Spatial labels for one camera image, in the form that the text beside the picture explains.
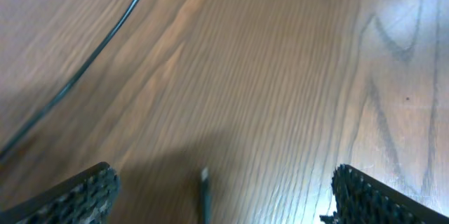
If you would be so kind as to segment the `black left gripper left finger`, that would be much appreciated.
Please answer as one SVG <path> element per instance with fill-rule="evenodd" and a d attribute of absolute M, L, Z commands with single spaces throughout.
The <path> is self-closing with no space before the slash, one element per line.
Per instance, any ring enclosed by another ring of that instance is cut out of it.
<path fill-rule="evenodd" d="M 120 189 L 116 171 L 100 162 L 1 212 L 2 223 L 106 223 Z"/>

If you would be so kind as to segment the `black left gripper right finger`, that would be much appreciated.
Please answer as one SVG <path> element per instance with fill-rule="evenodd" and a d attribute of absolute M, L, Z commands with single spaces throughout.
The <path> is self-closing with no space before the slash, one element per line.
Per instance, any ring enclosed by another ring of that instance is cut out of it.
<path fill-rule="evenodd" d="M 336 211 L 323 223 L 448 224 L 448 217 L 416 202 L 347 164 L 333 172 Z"/>

